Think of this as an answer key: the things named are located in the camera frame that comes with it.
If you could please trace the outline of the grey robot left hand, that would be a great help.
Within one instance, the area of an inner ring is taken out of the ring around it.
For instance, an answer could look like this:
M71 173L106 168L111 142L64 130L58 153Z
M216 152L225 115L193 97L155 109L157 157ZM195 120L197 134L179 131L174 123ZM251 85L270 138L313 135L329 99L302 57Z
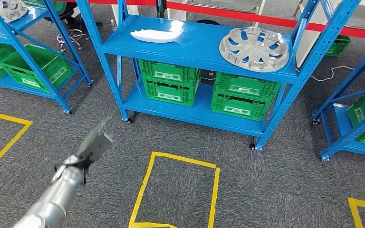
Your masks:
M112 147L114 143L113 136L105 133L106 125L111 118L110 116L106 116L84 138L76 153L79 160L94 163L101 158L104 152Z

